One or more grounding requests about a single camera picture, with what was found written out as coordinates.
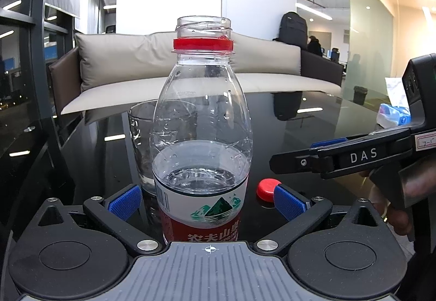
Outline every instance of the red bottle cap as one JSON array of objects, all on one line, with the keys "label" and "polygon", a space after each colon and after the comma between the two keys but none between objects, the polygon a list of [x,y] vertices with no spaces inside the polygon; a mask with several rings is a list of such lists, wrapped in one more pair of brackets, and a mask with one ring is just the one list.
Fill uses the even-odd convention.
[{"label": "red bottle cap", "polygon": [[233,51],[233,40],[220,38],[177,38],[173,41],[174,50]]},{"label": "red bottle cap", "polygon": [[259,198],[267,202],[274,202],[274,189],[281,184],[277,179],[262,179],[257,186],[256,194]]}]

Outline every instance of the bottle label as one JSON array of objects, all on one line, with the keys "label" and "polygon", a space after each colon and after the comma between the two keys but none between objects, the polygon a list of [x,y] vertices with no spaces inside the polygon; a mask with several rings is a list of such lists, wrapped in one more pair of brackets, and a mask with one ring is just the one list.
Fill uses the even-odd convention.
[{"label": "bottle label", "polygon": [[194,242],[236,240],[247,180],[224,193],[201,196],[170,190],[155,179],[166,239]]}]

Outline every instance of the barcode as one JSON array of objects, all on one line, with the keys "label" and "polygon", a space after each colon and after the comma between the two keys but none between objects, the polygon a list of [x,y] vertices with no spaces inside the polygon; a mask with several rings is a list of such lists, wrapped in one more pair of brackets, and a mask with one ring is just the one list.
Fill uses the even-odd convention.
[{"label": "barcode", "polygon": [[159,204],[169,212],[168,194],[165,191],[162,191],[157,184],[156,184],[156,195],[158,196]]}]

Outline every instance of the metal screw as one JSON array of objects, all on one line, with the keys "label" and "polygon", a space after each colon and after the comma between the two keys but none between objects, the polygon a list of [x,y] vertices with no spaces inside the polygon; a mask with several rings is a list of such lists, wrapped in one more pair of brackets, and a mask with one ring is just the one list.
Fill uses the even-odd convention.
[{"label": "metal screw", "polygon": [[137,247],[141,250],[154,250],[159,247],[159,244],[152,239],[145,239],[143,241],[139,241]]},{"label": "metal screw", "polygon": [[263,239],[257,242],[257,247],[261,250],[275,250],[278,247],[278,243],[272,239]]}]

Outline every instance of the clear plastic bottle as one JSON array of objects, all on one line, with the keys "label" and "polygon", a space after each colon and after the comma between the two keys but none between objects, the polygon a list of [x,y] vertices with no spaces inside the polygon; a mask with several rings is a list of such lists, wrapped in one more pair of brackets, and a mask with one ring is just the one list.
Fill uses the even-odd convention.
[{"label": "clear plastic bottle", "polygon": [[246,99],[230,67],[230,20],[177,21],[177,63],[150,136],[167,241],[235,240],[252,160]]}]

